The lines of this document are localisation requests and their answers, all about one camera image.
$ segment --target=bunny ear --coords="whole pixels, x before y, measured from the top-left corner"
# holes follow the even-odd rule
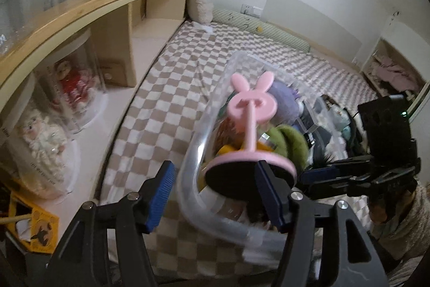
[[[268,91],[272,86],[275,76],[273,72],[266,71],[264,72],[257,81],[255,85],[255,90],[258,91]]]
[[[233,76],[231,76],[231,84],[233,85],[234,90],[239,93],[249,90],[248,81],[239,73],[234,73]]]

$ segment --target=wooden stick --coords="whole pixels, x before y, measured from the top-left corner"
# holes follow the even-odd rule
[[[8,216],[5,218],[0,218],[0,225],[19,222],[20,220],[31,219],[31,214]]]

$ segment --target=purple plush toy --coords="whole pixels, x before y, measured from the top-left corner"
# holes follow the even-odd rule
[[[272,94],[278,102],[278,110],[272,118],[273,124],[276,126],[279,124],[293,125],[295,120],[300,117],[299,107],[295,100],[300,97],[298,92],[280,81],[274,81],[267,92]]]

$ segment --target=bed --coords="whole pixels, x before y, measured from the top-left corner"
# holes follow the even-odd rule
[[[309,53],[221,23],[213,33],[186,21],[151,67],[124,118],[100,195],[101,204],[118,201],[139,190],[169,159],[179,169],[211,90],[232,52],[248,51],[284,68],[319,94],[333,97],[354,115],[357,105],[377,98],[359,74],[332,66]],[[339,198],[324,200],[334,203]],[[364,198],[347,199],[363,225],[368,225]],[[117,261],[115,239],[109,233],[110,259]],[[227,277],[265,271],[244,262],[242,247],[198,232],[181,216],[175,190],[160,225],[145,235],[155,275],[173,278]]]

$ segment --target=fluffy white pillow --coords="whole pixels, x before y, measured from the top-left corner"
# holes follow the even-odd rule
[[[208,0],[187,0],[187,11],[192,21],[210,25],[214,5]]]

